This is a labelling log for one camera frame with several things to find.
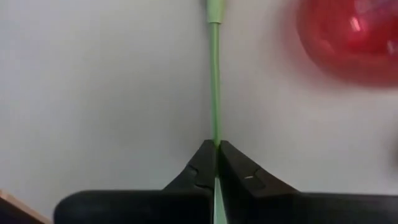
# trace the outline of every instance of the red balloon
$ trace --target red balloon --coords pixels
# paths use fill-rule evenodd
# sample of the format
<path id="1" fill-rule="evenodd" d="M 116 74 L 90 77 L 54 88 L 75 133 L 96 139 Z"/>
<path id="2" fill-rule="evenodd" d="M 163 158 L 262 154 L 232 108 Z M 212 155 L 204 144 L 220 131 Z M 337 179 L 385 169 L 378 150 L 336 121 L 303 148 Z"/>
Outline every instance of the red balloon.
<path id="1" fill-rule="evenodd" d="M 350 82 L 398 86 L 398 0 L 301 0 L 297 29 L 321 68 Z"/>

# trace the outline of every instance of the wire insulation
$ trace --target wire insulation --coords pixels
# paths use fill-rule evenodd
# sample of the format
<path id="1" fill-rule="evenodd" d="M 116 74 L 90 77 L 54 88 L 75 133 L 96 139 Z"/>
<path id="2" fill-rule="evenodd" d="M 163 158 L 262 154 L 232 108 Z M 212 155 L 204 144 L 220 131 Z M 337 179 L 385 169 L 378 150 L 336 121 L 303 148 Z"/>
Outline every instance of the wire insulation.
<path id="1" fill-rule="evenodd" d="M 217 148 L 221 143 L 221 113 L 220 113 L 220 24 L 210 23 L 210 68 L 211 68 L 211 104 L 213 116 L 213 140 Z"/>
<path id="2" fill-rule="evenodd" d="M 225 0 L 207 0 L 207 22 L 222 23 L 224 8 Z"/>

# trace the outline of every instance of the white wall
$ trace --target white wall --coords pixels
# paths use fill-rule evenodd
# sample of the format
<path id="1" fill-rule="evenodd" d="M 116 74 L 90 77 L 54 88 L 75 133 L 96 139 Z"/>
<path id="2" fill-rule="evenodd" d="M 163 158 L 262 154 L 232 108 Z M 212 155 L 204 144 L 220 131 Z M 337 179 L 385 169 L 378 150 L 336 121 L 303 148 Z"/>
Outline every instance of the white wall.
<path id="1" fill-rule="evenodd" d="M 324 77 L 290 0 L 227 2 L 224 138 L 300 190 L 398 194 L 398 92 Z M 0 189 L 51 216 L 165 186 L 210 138 L 204 21 L 202 0 L 2 1 Z"/>

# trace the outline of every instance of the green wire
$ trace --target green wire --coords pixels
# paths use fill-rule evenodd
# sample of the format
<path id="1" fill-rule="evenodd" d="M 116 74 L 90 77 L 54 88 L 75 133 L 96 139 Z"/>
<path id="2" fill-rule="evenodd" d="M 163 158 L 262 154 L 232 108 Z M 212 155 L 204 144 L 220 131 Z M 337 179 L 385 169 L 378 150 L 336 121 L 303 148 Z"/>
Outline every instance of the green wire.
<path id="1" fill-rule="evenodd" d="M 211 68 L 211 104 L 213 116 L 213 140 L 217 148 L 221 143 L 221 113 L 220 113 L 220 24 L 210 23 L 210 68 Z"/>
<path id="2" fill-rule="evenodd" d="M 211 68 L 211 93 L 212 93 L 212 113 L 213 113 L 213 140 L 217 149 L 221 143 L 221 120 L 220 120 L 220 24 L 210 23 L 210 68 Z M 224 209 L 223 193 L 221 191 L 220 180 L 215 179 L 214 197 L 214 224 L 227 224 Z"/>
<path id="3" fill-rule="evenodd" d="M 207 0 L 207 20 L 210 25 L 211 112 L 213 115 L 213 140 L 219 152 L 221 144 L 220 113 L 220 24 L 224 16 L 224 0 Z M 218 176 L 215 178 L 214 224 L 227 224 L 223 193 Z"/>

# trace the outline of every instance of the wooden edge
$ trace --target wooden edge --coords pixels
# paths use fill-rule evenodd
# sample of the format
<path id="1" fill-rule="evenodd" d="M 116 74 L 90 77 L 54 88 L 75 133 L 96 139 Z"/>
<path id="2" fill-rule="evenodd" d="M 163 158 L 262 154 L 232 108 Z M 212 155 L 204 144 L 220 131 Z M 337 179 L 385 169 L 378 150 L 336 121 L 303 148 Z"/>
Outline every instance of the wooden edge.
<path id="1" fill-rule="evenodd" d="M 48 219 L 36 212 L 35 210 L 31 209 L 27 205 L 25 205 L 23 202 L 20 200 L 16 199 L 14 196 L 11 194 L 0 190 L 0 198 L 3 200 L 9 202 L 13 206 L 17 207 L 19 210 L 25 212 L 26 214 L 32 216 L 33 218 L 37 219 L 38 221 L 44 223 L 44 224 L 51 224 L 52 222 Z"/>

